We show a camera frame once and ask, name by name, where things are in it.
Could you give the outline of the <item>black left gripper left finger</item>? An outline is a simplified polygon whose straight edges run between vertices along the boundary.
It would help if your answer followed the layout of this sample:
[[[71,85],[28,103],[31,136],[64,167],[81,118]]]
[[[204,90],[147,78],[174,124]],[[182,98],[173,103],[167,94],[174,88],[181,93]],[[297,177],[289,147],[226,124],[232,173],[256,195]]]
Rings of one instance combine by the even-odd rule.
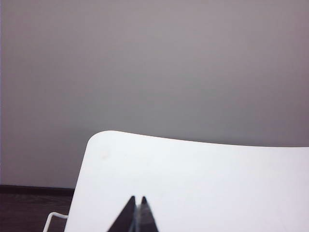
[[[131,232],[135,224],[135,211],[135,196],[131,196],[108,232]]]

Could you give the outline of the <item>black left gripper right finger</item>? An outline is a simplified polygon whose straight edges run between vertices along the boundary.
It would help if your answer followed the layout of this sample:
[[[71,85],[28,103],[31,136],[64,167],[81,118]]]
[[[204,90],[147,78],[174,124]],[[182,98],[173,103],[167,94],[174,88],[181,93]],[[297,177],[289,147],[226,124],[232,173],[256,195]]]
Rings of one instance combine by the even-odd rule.
[[[138,231],[139,232],[159,232],[155,223],[155,218],[145,196],[142,197],[138,207]]]

